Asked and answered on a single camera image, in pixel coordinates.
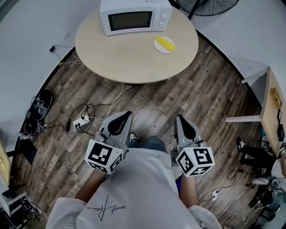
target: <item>round table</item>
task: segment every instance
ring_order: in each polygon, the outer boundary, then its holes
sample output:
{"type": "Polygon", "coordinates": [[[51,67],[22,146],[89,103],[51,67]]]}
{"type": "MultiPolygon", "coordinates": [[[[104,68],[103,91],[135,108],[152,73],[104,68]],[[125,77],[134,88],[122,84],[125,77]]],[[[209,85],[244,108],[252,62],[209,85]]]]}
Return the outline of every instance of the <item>round table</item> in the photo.
{"type": "Polygon", "coordinates": [[[162,81],[182,72],[195,58],[198,35],[191,21],[173,8],[164,32],[138,32],[105,36],[99,10],[88,16],[76,33],[76,52],[96,74],[122,83],[162,81]],[[156,36],[171,38],[176,49],[169,54],[154,48],[156,36]]]}

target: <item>microwave window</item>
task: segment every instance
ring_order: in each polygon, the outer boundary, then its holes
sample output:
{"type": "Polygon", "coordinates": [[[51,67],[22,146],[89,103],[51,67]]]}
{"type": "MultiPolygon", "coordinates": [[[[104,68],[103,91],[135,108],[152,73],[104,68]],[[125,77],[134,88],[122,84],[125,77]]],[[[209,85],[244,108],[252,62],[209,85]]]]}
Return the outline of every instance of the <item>microwave window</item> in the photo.
{"type": "Polygon", "coordinates": [[[127,30],[150,27],[152,11],[117,13],[108,15],[110,30],[127,30]]]}

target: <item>jeans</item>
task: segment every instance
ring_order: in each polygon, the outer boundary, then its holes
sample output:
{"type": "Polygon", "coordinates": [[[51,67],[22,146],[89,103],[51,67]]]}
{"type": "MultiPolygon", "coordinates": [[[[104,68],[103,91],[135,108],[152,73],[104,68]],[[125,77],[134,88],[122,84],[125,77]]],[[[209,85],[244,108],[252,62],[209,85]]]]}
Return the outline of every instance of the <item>jeans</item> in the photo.
{"type": "Polygon", "coordinates": [[[167,153],[164,142],[156,136],[147,137],[147,139],[145,139],[143,142],[129,141],[126,142],[126,145],[128,148],[147,148],[167,153]]]}
{"type": "Polygon", "coordinates": [[[240,150],[242,153],[248,154],[256,159],[242,159],[241,164],[249,165],[254,168],[267,168],[272,169],[274,162],[276,160],[275,157],[269,155],[264,149],[262,148],[255,148],[250,146],[244,146],[240,150]]]}

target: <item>person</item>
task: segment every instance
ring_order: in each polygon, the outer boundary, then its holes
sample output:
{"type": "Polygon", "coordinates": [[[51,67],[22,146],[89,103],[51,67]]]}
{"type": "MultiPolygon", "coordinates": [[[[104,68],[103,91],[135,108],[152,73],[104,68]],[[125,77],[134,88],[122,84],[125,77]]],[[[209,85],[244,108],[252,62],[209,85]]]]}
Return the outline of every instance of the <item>person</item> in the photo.
{"type": "Polygon", "coordinates": [[[161,140],[151,136],[139,143],[131,132],[127,145],[111,175],[94,170],[74,199],[56,200],[47,229],[222,229],[199,206],[195,177],[182,176],[179,196],[161,140]]]}
{"type": "Polygon", "coordinates": [[[281,159],[271,156],[262,148],[250,147],[245,145],[241,137],[236,139],[239,151],[242,153],[240,163],[249,165],[254,168],[266,168],[266,175],[272,175],[277,178],[286,177],[286,159],[285,154],[281,151],[281,159]]]}

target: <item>black and white marker cube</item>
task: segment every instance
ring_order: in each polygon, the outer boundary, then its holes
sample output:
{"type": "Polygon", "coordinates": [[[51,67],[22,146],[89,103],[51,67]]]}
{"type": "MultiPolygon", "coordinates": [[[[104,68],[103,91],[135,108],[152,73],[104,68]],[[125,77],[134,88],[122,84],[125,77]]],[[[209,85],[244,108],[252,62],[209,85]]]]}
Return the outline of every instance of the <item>black and white marker cube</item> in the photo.
{"type": "Polygon", "coordinates": [[[210,147],[185,147],[176,161],[185,176],[203,175],[215,165],[210,147]]]}
{"type": "Polygon", "coordinates": [[[92,168],[111,174],[123,160],[123,150],[91,139],[84,159],[92,168]]]}

